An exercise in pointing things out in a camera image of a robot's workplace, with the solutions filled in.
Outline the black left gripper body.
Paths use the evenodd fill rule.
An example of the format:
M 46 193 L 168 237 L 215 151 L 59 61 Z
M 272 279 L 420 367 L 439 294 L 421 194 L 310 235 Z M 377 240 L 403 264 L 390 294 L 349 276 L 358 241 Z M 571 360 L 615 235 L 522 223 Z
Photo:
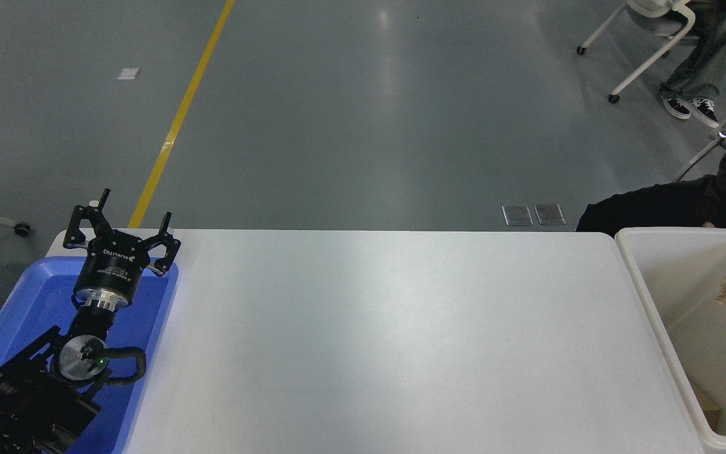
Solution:
M 149 251 L 141 242 L 138 236 L 123 231 L 93 239 L 75 283 L 76 299 L 84 301 L 94 291 L 109 291 L 123 302 L 132 302 L 144 268 L 149 265 Z

